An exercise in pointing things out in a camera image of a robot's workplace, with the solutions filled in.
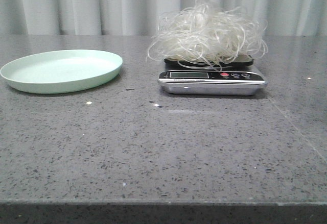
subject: curtain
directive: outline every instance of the curtain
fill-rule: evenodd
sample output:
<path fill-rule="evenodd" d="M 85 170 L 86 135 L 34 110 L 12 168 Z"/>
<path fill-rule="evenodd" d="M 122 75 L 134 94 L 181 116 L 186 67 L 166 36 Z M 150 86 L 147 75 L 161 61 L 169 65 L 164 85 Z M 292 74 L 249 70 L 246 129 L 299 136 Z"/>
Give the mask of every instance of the curtain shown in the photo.
<path fill-rule="evenodd" d="M 266 35 L 326 35 L 327 0 L 203 0 L 268 21 Z M 153 35 L 161 13 L 195 0 L 0 0 L 0 33 Z"/>

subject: digital scale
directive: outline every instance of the digital scale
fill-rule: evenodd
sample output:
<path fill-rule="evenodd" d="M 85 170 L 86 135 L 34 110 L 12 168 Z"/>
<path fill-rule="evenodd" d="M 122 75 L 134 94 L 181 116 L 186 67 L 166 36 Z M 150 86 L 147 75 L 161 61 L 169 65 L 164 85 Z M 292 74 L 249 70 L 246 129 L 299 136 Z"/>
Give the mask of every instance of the digital scale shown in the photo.
<path fill-rule="evenodd" d="M 167 93 L 206 95 L 254 95 L 267 86 L 253 60 L 224 65 L 222 71 L 182 67 L 176 61 L 165 60 L 165 71 L 158 82 Z"/>

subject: plate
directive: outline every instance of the plate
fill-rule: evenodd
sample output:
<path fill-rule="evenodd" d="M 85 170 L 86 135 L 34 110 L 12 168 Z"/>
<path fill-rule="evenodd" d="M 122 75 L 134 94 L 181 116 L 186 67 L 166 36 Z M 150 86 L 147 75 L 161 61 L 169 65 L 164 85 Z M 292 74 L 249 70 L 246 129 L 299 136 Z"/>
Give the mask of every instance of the plate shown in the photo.
<path fill-rule="evenodd" d="M 0 69 L 7 83 L 20 91 L 58 94 L 93 88 L 112 80 L 123 59 L 114 53 L 70 49 L 16 59 Z"/>

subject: scale display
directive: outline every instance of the scale display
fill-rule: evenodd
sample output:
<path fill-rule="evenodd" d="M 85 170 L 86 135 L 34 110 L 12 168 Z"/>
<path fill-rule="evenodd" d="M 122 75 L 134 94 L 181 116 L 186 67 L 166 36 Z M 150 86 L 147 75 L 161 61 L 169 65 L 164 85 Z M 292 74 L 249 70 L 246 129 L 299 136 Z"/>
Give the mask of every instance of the scale display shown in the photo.
<path fill-rule="evenodd" d="M 170 72 L 169 77 L 185 78 L 185 79 L 192 79 L 192 78 L 209 79 L 209 75 L 207 72 Z"/>

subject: speckled countertop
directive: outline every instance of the speckled countertop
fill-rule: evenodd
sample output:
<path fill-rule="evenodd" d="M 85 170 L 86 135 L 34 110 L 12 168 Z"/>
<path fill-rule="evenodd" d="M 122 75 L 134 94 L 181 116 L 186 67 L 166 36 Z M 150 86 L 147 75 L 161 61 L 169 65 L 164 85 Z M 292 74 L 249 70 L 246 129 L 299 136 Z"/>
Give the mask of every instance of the speckled countertop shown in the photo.
<path fill-rule="evenodd" d="M 325 205 L 327 37 L 266 41 L 255 65 L 269 85 L 236 97 L 162 91 L 147 36 L 0 36 L 1 66 L 60 49 L 124 60 L 114 80 L 75 93 L 0 80 L 0 202 Z"/>

